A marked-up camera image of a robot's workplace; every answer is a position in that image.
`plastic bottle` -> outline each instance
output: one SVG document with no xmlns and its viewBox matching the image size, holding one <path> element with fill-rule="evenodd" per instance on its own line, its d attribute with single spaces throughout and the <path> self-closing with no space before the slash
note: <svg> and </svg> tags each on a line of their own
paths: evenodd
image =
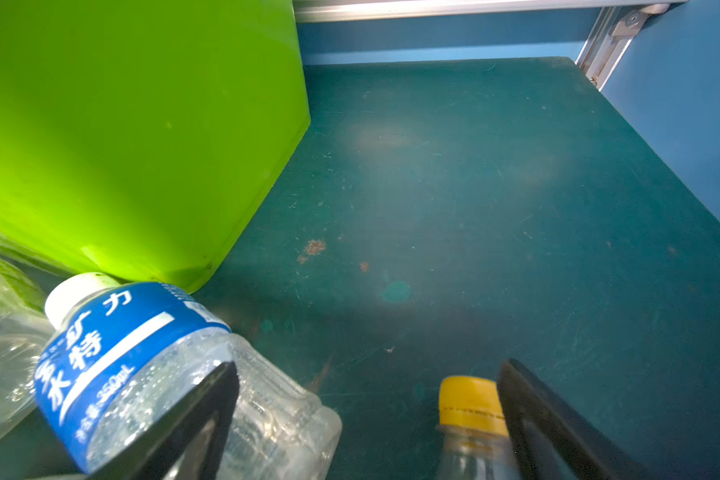
<svg viewBox="0 0 720 480">
<path fill-rule="evenodd" d="M 32 374 L 54 332 L 43 299 L 31 280 L 0 260 L 0 438 L 34 408 Z"/>
<path fill-rule="evenodd" d="M 437 480 L 520 480 L 496 384 L 451 376 L 440 385 L 445 435 Z"/>
<path fill-rule="evenodd" d="M 81 274 L 51 292 L 45 311 L 58 333 L 35 372 L 38 405 L 84 472 L 233 360 L 240 397 L 217 478 L 325 477 L 338 415 L 178 287 Z"/>
</svg>

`green tabletop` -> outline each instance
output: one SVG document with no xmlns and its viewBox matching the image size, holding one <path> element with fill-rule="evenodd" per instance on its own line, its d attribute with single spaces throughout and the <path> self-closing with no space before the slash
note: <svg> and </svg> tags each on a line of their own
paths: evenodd
<svg viewBox="0 0 720 480">
<path fill-rule="evenodd" d="M 312 126 L 195 297 L 342 417 L 329 478 L 431 478 L 440 381 L 508 357 L 657 474 L 720 477 L 720 223 L 570 60 L 306 80 Z"/>
</svg>

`blue label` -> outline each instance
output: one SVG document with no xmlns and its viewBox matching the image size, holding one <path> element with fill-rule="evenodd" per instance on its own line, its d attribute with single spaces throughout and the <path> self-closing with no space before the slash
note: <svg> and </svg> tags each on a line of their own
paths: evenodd
<svg viewBox="0 0 720 480">
<path fill-rule="evenodd" d="M 35 369 L 35 398 L 77 465 L 99 418 L 136 372 L 183 336 L 227 325 L 181 288 L 135 283 L 109 290 L 75 312 L 45 347 Z"/>
</svg>

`green container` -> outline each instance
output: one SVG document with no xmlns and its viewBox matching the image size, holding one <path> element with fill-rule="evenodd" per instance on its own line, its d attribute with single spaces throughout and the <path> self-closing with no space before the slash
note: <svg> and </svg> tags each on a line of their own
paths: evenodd
<svg viewBox="0 0 720 480">
<path fill-rule="evenodd" d="M 0 0 L 0 252 L 194 291 L 308 124 L 290 0 Z"/>
</svg>

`blue wall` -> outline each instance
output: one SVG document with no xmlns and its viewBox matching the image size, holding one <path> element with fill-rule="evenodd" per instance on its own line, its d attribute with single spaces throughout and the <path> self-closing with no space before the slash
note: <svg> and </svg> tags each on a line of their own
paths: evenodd
<svg viewBox="0 0 720 480">
<path fill-rule="evenodd" d="M 648 24 L 603 93 L 720 220 L 720 0 Z"/>
<path fill-rule="evenodd" d="M 598 9 L 300 24 L 305 64 L 576 59 Z"/>
</svg>

